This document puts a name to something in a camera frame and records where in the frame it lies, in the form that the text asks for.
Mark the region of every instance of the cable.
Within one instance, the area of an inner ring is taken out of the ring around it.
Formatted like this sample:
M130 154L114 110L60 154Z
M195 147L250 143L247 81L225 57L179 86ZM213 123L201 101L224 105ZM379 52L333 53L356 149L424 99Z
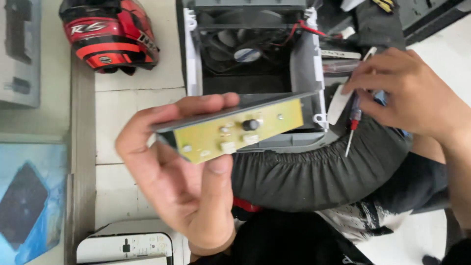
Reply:
M298 23L294 24L293 25L293 28L291 29L291 33L290 35L288 36L288 38L283 42L283 44L276 44L276 43L270 43L272 45L275 45L275 46L284 46L288 43L288 41L294 36L294 33L296 32L296 28L298 27Z
M316 35L320 35L320 36L325 36L325 33L324 33L324 32L320 32L320 31L318 31L318 30L315 30L315 29L313 29L313 28L310 28L310 27L306 26L306 25L304 24L304 20L302 20L302 19L298 20L298 23L299 23L299 25L301 26L301 28L302 28L303 30L305 30L305 31L307 31L307 32L309 32L309 33L316 34Z

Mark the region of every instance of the circuit board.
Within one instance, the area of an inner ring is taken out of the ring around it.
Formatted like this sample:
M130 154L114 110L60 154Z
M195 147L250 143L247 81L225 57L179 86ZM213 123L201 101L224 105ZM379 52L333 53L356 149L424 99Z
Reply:
M199 164L304 125L300 98L286 93L209 115L153 127L159 140L188 161Z

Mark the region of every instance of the screw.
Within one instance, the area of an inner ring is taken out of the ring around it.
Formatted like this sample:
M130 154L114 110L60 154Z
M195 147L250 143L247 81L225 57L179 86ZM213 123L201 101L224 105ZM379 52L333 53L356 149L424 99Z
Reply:
M191 147L191 145L186 145L182 148L183 152L185 153L188 153L188 152L191 152L191 150L193 150L193 148Z

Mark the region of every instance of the red motorcycle helmet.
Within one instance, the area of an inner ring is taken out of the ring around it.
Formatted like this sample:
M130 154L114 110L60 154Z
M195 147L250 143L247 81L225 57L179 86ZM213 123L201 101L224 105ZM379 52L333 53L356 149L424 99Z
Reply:
M59 15L75 54L99 73L152 70L159 48L137 0L63 0Z

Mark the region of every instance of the black fan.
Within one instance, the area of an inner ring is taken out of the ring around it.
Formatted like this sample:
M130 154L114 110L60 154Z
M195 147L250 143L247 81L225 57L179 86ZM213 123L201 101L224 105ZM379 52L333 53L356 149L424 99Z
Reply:
M265 59L279 63L270 54L280 49L272 45L286 39L286 27L281 26L283 16L269 10L232 10L212 17L199 16L199 24L227 26L228 29L201 30L202 55L206 65L216 72L224 72L241 64Z

